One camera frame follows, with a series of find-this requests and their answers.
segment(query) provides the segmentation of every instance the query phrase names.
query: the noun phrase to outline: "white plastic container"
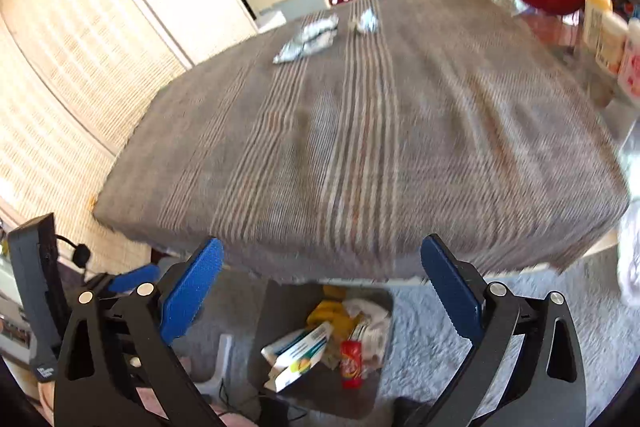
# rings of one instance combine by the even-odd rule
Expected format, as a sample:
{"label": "white plastic container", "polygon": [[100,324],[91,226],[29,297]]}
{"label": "white plastic container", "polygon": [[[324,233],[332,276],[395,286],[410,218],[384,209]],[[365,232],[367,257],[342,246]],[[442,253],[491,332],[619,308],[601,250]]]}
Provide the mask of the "white plastic container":
{"label": "white plastic container", "polygon": [[584,0],[584,25],[582,28],[582,42],[584,47],[593,55],[598,47],[602,16],[613,12],[611,0]]}
{"label": "white plastic container", "polygon": [[627,22],[617,13],[607,12],[602,15],[596,62],[603,71],[615,78],[620,73],[628,32]]}
{"label": "white plastic container", "polygon": [[640,107],[640,20],[629,21],[625,54],[620,66],[618,84],[631,101]]}

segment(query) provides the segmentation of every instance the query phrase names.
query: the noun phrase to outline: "red package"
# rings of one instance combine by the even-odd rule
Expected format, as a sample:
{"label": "red package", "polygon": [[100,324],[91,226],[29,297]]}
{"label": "red package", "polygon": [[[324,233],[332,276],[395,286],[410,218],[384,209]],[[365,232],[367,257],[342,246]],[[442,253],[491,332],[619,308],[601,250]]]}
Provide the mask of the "red package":
{"label": "red package", "polygon": [[362,385],[362,344],[344,341],[340,344],[340,375],[342,387],[357,389]]}

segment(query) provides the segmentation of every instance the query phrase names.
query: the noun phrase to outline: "metal screw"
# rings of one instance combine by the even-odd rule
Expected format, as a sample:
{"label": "metal screw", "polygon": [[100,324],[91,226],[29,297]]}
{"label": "metal screw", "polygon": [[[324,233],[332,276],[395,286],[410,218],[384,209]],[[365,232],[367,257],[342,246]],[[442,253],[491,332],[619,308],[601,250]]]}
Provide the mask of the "metal screw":
{"label": "metal screw", "polygon": [[494,282],[489,285],[489,291],[497,297],[504,297],[507,295],[507,286],[499,282]]}
{"label": "metal screw", "polygon": [[564,297],[562,297],[561,293],[551,292],[551,300],[556,304],[562,304],[564,302]]}
{"label": "metal screw", "polygon": [[94,298],[94,294],[92,294],[91,292],[82,292],[78,297],[78,302],[81,304],[87,304],[91,302],[91,299],[93,298]]}
{"label": "metal screw", "polygon": [[142,283],[138,286],[138,295],[146,297],[147,295],[151,295],[151,292],[154,290],[154,286],[150,282]]}

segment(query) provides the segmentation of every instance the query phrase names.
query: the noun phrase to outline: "floor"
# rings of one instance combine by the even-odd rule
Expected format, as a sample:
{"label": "floor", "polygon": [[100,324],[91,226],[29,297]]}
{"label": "floor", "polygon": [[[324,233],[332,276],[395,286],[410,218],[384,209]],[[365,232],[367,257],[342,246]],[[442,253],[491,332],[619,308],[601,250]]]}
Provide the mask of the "floor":
{"label": "floor", "polygon": [[[616,279],[615,249],[582,259],[562,274],[541,271],[527,275],[501,277],[516,295],[544,297],[558,290],[567,297],[574,318],[587,381],[587,417],[590,423],[609,403],[640,355],[640,309],[629,309],[620,302]],[[202,311],[200,320],[174,349],[193,360],[194,380],[212,375],[220,333],[234,335],[228,391],[232,404],[249,417],[257,417],[256,394],[246,381],[248,352],[262,305],[266,282],[224,271]],[[390,425],[392,402],[396,396],[434,401],[466,355],[469,343],[454,331],[431,285],[396,287],[394,335],[373,413],[354,422],[310,413],[296,427],[385,426]],[[420,343],[409,342],[419,338]],[[515,363],[514,343],[503,361],[494,385],[479,412],[495,406]],[[303,378],[313,378],[313,371]]]}

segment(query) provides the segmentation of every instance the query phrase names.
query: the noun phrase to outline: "blue gripper pad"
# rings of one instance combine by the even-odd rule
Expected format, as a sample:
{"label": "blue gripper pad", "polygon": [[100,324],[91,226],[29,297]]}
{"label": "blue gripper pad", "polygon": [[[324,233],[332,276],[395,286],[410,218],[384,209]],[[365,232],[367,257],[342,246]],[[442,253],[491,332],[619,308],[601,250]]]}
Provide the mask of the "blue gripper pad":
{"label": "blue gripper pad", "polygon": [[458,334],[478,343],[484,336],[482,304],[458,271],[456,258],[440,238],[429,235],[422,242],[420,259]]}
{"label": "blue gripper pad", "polygon": [[155,264],[146,264],[130,272],[117,275],[111,280],[107,289],[113,293],[124,293],[137,288],[144,282],[156,282],[159,277],[159,267]]}
{"label": "blue gripper pad", "polygon": [[187,332],[222,269],[224,250],[219,239],[209,239],[195,255],[162,304],[160,336],[167,344]]}

